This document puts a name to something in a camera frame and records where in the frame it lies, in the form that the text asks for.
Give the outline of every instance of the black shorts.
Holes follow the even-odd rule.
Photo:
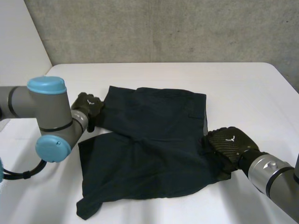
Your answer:
[[[97,126],[113,133],[79,143],[81,218],[103,202],[185,196],[230,178],[200,143],[207,133],[206,95],[110,87],[104,103]]]

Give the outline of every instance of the white table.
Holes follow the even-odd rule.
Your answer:
[[[299,95],[266,63],[65,64],[48,76],[62,77],[70,102],[82,92],[104,99],[109,85],[180,88],[207,95],[209,130],[241,128],[261,150],[295,165],[299,152]],[[85,133],[81,140],[102,133]],[[0,156],[14,171],[39,162],[34,119],[11,120],[0,133]],[[48,164],[28,180],[2,184],[3,224],[293,224],[280,208],[236,171],[232,179],[180,198],[104,203],[88,221],[76,215],[82,198],[78,147],[60,164]]]

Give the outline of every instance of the black cable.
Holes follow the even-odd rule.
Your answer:
[[[4,170],[4,178],[6,180],[20,180],[20,179],[28,179],[30,177],[32,177],[35,174],[38,174],[39,172],[42,171],[42,169],[44,169],[44,167],[46,166],[47,162],[44,160],[41,160],[40,163],[31,171],[26,171],[24,173],[14,173],[11,171],[8,171],[6,169]]]

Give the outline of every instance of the concrete wall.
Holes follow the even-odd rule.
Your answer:
[[[25,0],[53,65],[268,62],[299,90],[298,0]]]

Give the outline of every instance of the robotic arm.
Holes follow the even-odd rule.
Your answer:
[[[0,121],[7,118],[36,118],[42,136],[36,152],[46,162],[61,162],[82,133],[94,130],[94,121],[103,103],[80,93],[71,106],[64,80],[37,77],[27,86],[0,87]]]
[[[299,223],[299,157],[294,168],[260,152],[255,142],[235,127],[209,132],[202,142],[223,159],[224,170],[241,169],[260,192]]]

